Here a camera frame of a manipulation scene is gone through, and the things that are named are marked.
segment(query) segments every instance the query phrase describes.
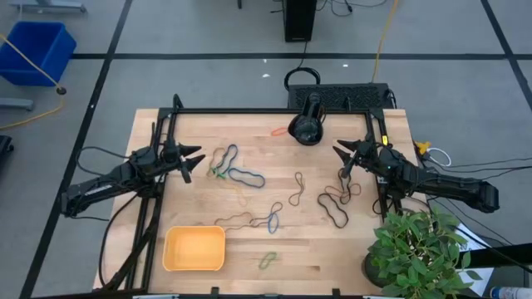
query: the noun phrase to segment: orange bowl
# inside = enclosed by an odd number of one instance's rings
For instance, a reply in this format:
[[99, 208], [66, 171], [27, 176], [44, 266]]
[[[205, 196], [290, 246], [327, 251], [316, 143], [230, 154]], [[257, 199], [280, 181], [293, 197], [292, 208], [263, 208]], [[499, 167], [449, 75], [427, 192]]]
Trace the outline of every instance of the orange bowl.
[[224, 259], [225, 231], [219, 226], [176, 226], [166, 233], [166, 271], [218, 271]]

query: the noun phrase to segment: green leaves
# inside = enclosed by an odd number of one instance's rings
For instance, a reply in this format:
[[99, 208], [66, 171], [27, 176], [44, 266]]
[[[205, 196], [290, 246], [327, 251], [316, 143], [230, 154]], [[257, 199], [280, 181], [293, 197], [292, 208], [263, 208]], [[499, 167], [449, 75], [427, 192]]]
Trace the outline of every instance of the green leaves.
[[391, 238], [392, 237], [392, 236], [390, 236], [390, 233], [384, 228], [376, 228], [376, 229], [373, 230], [373, 232], [375, 233], [377, 238], [379, 238], [381, 240], [383, 238]]
[[419, 258], [412, 257], [411, 263], [412, 263], [412, 266], [414, 267], [414, 269], [416, 269], [416, 271], [418, 271], [422, 275], [426, 274], [426, 266], [425, 266], [425, 264], [422, 261], [419, 260]]
[[402, 274], [397, 275], [397, 284], [400, 287], [406, 287], [408, 285], [409, 281], [408, 278]]
[[390, 264], [388, 265], [388, 268], [387, 268], [387, 270], [390, 273], [394, 273], [394, 274], [398, 274], [403, 269], [404, 269], [404, 267], [398, 261], [390, 262]]
[[439, 256], [432, 264], [430, 265], [431, 270], [436, 270], [439, 267], [443, 266], [443, 262], [445, 261], [443, 256]]
[[410, 252], [410, 247], [406, 244], [405, 241], [401, 240], [400, 238], [395, 239], [397, 247], [402, 252]]
[[465, 271], [467, 276], [471, 277], [472, 280], [482, 280], [482, 277], [480, 277], [475, 271], [473, 270], [467, 270]]
[[408, 268], [408, 282], [412, 285], [419, 282], [417, 278], [417, 271], [412, 266], [409, 266]]
[[[378, 276], [388, 283], [382, 293], [389, 297], [443, 299], [457, 294], [471, 283], [464, 283], [456, 266], [459, 244], [465, 239], [454, 232], [458, 221], [447, 214], [389, 213], [381, 228], [374, 230], [377, 241], [368, 250]], [[469, 267], [465, 252], [460, 266]], [[477, 273], [466, 271], [472, 279]]]
[[458, 245], [449, 246], [449, 257], [452, 260], [456, 260], [459, 255], [460, 255], [460, 249], [458, 248]]
[[466, 253], [464, 253], [464, 256], [462, 257], [462, 270], [464, 268], [467, 268], [470, 263], [471, 263], [471, 252], [466, 252]]
[[431, 290], [431, 291], [421, 290], [421, 298], [423, 299], [443, 299], [444, 297], [445, 296], [437, 290]]
[[387, 285], [382, 288], [382, 294], [390, 297], [397, 297], [401, 295], [402, 287], [396, 286], [394, 284]]

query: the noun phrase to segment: plant pot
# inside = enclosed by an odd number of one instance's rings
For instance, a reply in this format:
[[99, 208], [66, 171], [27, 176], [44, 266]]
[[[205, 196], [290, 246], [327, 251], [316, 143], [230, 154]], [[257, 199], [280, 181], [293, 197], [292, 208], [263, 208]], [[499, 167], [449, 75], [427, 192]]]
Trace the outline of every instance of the plant pot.
[[390, 282], [385, 279], [379, 278], [379, 266], [373, 266], [372, 259], [373, 257], [371, 253], [368, 253], [364, 258], [364, 261], [362, 261], [362, 273], [364, 273], [364, 276], [367, 278], [368, 281], [370, 281], [377, 287], [385, 287], [389, 285]]

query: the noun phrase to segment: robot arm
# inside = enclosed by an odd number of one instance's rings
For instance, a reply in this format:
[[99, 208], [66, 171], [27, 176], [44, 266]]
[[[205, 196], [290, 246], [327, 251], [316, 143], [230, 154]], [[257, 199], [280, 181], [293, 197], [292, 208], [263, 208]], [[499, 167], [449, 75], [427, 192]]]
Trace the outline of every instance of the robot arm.
[[460, 200], [471, 208], [484, 213], [493, 213], [499, 209], [499, 191], [488, 182], [460, 178], [445, 174], [435, 174], [420, 169], [409, 162], [404, 155], [392, 149], [391, 145], [380, 145], [372, 141], [345, 141], [338, 143], [354, 152], [348, 152], [333, 146], [342, 159], [343, 177], [347, 177], [354, 165], [385, 179], [387, 192], [394, 199], [403, 199], [414, 192]]
[[152, 146], [134, 151], [125, 163], [109, 174], [68, 187], [61, 196], [61, 212], [67, 217], [76, 216], [93, 203], [131, 191], [138, 191], [142, 197], [143, 190], [155, 185], [156, 177], [176, 169], [183, 174], [185, 182], [190, 183], [190, 172], [205, 155], [185, 157], [200, 149], [200, 146], [176, 145], [171, 140], [166, 142], [160, 156]]

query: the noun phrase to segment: blue bin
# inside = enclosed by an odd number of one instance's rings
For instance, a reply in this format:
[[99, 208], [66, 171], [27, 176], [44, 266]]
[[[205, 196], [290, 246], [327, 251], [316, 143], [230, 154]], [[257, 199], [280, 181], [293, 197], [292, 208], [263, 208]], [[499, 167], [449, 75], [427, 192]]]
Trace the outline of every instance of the blue bin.
[[[55, 81], [61, 79], [76, 48], [59, 22], [18, 22], [7, 39]], [[0, 75], [18, 86], [54, 86], [5, 42], [0, 48]]]

